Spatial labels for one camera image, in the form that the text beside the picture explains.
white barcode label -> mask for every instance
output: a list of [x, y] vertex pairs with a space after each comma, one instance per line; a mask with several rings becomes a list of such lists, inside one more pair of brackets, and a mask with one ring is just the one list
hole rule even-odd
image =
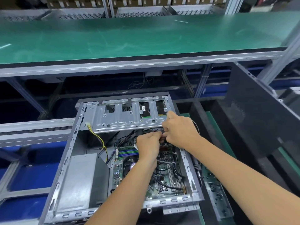
[[61, 7], [61, 8], [64, 8], [64, 7], [65, 7], [63, 1], [58, 1], [58, 2], [59, 2], [59, 4], [60, 4], [60, 7]]

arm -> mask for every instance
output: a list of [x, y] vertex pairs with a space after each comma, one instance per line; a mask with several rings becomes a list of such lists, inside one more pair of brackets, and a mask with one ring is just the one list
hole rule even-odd
[[299, 224], [300, 198], [201, 137], [188, 117], [168, 112], [164, 137], [203, 163], [255, 225]]
[[156, 168], [162, 133], [150, 132], [137, 137], [139, 161], [107, 198], [86, 225], [134, 225], [140, 215], [146, 191]]

motherboard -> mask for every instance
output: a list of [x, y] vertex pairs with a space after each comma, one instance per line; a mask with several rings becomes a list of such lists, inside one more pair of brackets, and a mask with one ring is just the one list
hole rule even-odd
[[[116, 189], [133, 165], [138, 161], [138, 150], [130, 143], [117, 149], [113, 158], [112, 189]], [[183, 176], [173, 145], [160, 145], [157, 167], [149, 183], [145, 200], [184, 195]]]

person's left hand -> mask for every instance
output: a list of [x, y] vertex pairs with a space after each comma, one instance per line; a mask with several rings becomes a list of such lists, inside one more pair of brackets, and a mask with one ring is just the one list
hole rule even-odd
[[139, 150], [139, 162], [147, 163], [153, 170], [157, 165], [157, 155], [159, 152], [159, 139], [161, 131], [150, 132], [137, 137], [137, 148]]

open computer chassis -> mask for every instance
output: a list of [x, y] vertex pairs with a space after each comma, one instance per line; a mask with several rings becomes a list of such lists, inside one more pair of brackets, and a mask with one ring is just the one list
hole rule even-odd
[[[133, 147], [134, 136], [162, 129], [167, 112], [175, 111], [168, 92], [91, 98], [79, 101], [76, 107], [77, 117], [41, 224], [91, 217], [138, 160], [138, 151]], [[107, 164], [104, 162], [106, 153], [100, 154], [98, 141], [87, 125], [105, 142], [111, 156]], [[132, 138], [116, 147], [119, 139], [129, 134]], [[172, 214], [199, 209], [204, 197], [193, 159], [184, 149], [167, 142], [162, 144], [142, 210], [151, 213], [152, 209], [162, 209], [164, 214]]]

